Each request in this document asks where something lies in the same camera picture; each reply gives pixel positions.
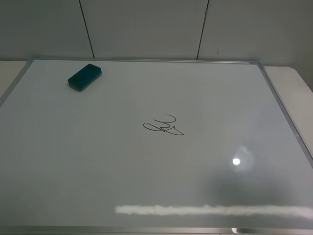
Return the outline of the blue whiteboard eraser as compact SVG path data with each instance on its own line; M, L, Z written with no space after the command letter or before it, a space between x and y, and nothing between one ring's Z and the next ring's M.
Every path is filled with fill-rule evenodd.
M81 92L86 87L88 87L94 80L101 76L101 74L102 70L100 67L93 64L87 64L85 67L83 67L67 80L68 85L72 89Z

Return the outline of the white whiteboard with aluminium frame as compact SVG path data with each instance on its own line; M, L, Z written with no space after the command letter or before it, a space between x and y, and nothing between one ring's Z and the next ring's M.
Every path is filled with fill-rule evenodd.
M0 99L0 232L310 235L313 154L259 63L36 58Z

